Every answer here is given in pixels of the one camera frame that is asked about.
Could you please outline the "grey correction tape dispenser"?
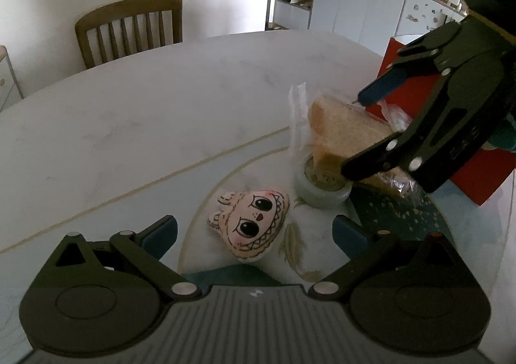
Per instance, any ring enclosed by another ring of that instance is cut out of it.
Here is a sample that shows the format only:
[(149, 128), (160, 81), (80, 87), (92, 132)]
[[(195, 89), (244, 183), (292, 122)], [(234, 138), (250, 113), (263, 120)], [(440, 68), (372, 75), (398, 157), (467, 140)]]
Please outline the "grey correction tape dispenser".
[(294, 173), (296, 194), (309, 206), (331, 209), (342, 205), (352, 191), (352, 183), (315, 168), (311, 155), (300, 160)]

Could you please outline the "red cardboard box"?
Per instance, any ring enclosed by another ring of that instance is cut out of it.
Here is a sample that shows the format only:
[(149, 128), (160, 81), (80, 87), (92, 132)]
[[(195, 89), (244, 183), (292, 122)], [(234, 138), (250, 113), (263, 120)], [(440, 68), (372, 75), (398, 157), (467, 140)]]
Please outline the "red cardboard box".
[(515, 168), (511, 149), (496, 145), (491, 157), (482, 147), (513, 108), (511, 56), (488, 50), (456, 67), (439, 67), (438, 57), (391, 38), (376, 82), (359, 99), (389, 124), (396, 111), (410, 118), (396, 134), (400, 158), (388, 166), (400, 165), (428, 192), (451, 180), (481, 206)]

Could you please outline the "blue round placemat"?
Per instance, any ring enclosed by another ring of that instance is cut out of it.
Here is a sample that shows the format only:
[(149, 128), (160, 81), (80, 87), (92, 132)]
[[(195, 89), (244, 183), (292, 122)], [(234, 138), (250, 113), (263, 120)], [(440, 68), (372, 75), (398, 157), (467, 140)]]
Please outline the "blue round placemat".
[[(179, 272), (194, 279), (204, 272), (223, 270), (242, 285), (251, 280), (244, 274), (246, 264), (232, 255), (208, 225), (208, 217), (222, 209), (217, 200), (220, 194), (213, 195), (191, 222), (179, 256)], [(427, 195), (400, 198), (359, 184), (345, 203), (333, 209), (311, 207), (292, 195), (279, 236), (263, 256), (248, 264), (250, 269), (286, 285), (305, 287), (333, 273), (349, 261), (333, 243), (332, 222), (337, 215), (349, 216), (368, 231), (387, 230), (402, 240), (420, 241), (430, 232), (453, 239), (447, 221)]]

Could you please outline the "monster face plush pouch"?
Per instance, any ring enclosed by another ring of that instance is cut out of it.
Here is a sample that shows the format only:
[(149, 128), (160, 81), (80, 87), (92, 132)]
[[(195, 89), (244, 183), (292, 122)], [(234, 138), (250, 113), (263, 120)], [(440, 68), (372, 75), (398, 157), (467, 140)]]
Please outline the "monster face plush pouch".
[(280, 234), (290, 197), (283, 191), (265, 189), (228, 192), (218, 198), (220, 208), (207, 219), (230, 253), (241, 262), (263, 257)]

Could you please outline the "dark wooden chair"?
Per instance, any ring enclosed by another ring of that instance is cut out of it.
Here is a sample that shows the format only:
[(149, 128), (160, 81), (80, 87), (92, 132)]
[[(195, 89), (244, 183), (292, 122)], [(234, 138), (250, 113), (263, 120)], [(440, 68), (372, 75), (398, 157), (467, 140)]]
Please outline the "dark wooden chair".
[(82, 16), (74, 26), (86, 69), (183, 42), (183, 0), (121, 0)]

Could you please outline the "white side cabinet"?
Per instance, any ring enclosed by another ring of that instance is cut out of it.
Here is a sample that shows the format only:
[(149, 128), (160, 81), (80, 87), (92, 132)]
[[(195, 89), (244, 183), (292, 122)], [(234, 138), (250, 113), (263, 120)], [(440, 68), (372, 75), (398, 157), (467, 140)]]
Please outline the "white side cabinet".
[(17, 82), (5, 45), (0, 46), (0, 109), (9, 109), (25, 97)]

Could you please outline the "bagged bread slice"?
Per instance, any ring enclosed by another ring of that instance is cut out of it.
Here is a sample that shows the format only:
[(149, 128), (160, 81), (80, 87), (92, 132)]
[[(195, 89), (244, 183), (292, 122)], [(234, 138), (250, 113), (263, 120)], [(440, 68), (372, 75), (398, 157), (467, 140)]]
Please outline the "bagged bread slice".
[(393, 133), (391, 124), (351, 103), (332, 88), (290, 87), (290, 158), (313, 157), (315, 168), (342, 177), (341, 164)]

